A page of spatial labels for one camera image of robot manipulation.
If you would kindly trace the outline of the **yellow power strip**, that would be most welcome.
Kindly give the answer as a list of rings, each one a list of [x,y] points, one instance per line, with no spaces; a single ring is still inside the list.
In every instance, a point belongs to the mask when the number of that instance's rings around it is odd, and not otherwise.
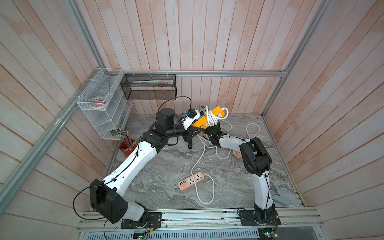
[[[210,110],[208,106],[205,106],[202,109],[202,113],[203,116],[192,124],[193,127],[206,129],[208,127],[216,126],[219,123],[219,120],[225,120],[228,117],[229,110],[225,107],[216,107],[213,110]]]

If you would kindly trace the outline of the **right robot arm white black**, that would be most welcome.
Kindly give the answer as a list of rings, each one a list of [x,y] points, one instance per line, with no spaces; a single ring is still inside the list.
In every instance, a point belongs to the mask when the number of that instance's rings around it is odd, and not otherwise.
[[[272,158],[259,138],[243,139],[222,132],[218,127],[208,127],[204,134],[216,147],[241,153],[245,169],[252,175],[255,200],[254,219],[265,225],[267,219],[275,214],[276,208],[271,197],[270,169]]]

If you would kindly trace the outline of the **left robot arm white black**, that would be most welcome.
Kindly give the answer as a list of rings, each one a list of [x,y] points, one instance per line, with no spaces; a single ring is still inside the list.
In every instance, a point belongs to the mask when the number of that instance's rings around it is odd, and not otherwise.
[[[169,143],[170,138],[192,137],[198,130],[193,123],[200,117],[200,112],[195,109],[189,109],[183,119],[179,119],[173,109],[161,109],[156,121],[136,142],[130,156],[102,181],[95,179],[91,182],[91,207],[112,224],[125,219],[144,225],[147,208],[137,202],[126,201],[123,198],[126,190],[141,169]]]

